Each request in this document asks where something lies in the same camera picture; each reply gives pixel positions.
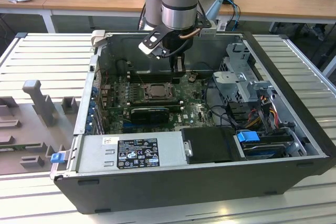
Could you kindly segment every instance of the table leg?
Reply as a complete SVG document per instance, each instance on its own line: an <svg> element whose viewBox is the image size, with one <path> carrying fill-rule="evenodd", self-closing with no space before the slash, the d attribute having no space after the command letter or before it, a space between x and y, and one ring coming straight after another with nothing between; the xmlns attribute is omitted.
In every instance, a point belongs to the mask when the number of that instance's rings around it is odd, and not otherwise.
<svg viewBox="0 0 336 224"><path fill-rule="evenodd" d="M325 77L329 77L336 69L336 56L331 60L331 62L326 66L322 74L324 74Z"/></svg>
<svg viewBox="0 0 336 224"><path fill-rule="evenodd" d="M89 16L89 25L90 25L90 28L91 29L95 29L95 25L94 25L94 22L93 22L93 17L92 16Z"/></svg>
<svg viewBox="0 0 336 224"><path fill-rule="evenodd" d="M268 31L272 34L275 34L278 30L278 27L280 26L280 22L272 22L272 24L270 25Z"/></svg>
<svg viewBox="0 0 336 224"><path fill-rule="evenodd" d="M52 21L52 17L51 17L51 12L43 12L42 14L42 18L44 20L44 24L47 27L47 31L50 34L55 34L58 33L57 27L55 26L54 22Z"/></svg>

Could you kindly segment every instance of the motherboard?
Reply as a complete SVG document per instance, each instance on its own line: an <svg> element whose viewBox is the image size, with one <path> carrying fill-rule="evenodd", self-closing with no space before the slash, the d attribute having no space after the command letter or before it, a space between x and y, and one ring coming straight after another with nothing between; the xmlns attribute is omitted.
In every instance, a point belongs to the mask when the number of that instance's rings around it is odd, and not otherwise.
<svg viewBox="0 0 336 224"><path fill-rule="evenodd" d="M107 134L179 131L214 126L204 104L205 83L186 74L178 84L145 83L118 77L102 103Z"/></svg>

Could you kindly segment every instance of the desk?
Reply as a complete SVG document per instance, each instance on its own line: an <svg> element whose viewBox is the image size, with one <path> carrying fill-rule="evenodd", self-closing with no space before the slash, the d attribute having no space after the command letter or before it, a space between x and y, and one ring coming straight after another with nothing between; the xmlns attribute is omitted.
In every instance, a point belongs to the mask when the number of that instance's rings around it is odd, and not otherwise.
<svg viewBox="0 0 336 224"><path fill-rule="evenodd" d="M324 23L336 21L336 0L235 0L242 11L240 20ZM33 0L12 4L0 0L0 13L42 15L49 33L55 33L52 15L138 17L144 0ZM222 6L219 19L232 15L231 6Z"/></svg>

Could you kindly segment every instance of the blue cable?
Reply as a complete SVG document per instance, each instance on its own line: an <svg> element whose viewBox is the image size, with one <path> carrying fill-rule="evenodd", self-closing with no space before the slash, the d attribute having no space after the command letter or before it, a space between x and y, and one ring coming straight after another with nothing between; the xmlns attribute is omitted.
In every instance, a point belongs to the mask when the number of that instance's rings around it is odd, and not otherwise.
<svg viewBox="0 0 336 224"><path fill-rule="evenodd" d="M237 10L237 6L231 1L231 0L227 0L230 4L232 4L233 8L235 9L235 12L236 12L236 20L235 20L235 24L232 28L232 31L235 30L235 27L237 25L237 22L238 22L238 10Z"/></svg>

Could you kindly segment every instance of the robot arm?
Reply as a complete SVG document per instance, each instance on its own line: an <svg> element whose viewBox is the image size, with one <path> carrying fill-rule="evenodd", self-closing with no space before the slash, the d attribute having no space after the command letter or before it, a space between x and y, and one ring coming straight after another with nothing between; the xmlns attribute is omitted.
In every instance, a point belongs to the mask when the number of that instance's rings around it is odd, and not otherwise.
<svg viewBox="0 0 336 224"><path fill-rule="evenodd" d="M185 72L184 51L191 48L195 35L203 28L211 27L206 16L199 0L146 0L146 25L153 30L139 48L146 55L169 58L172 71L179 77Z"/></svg>

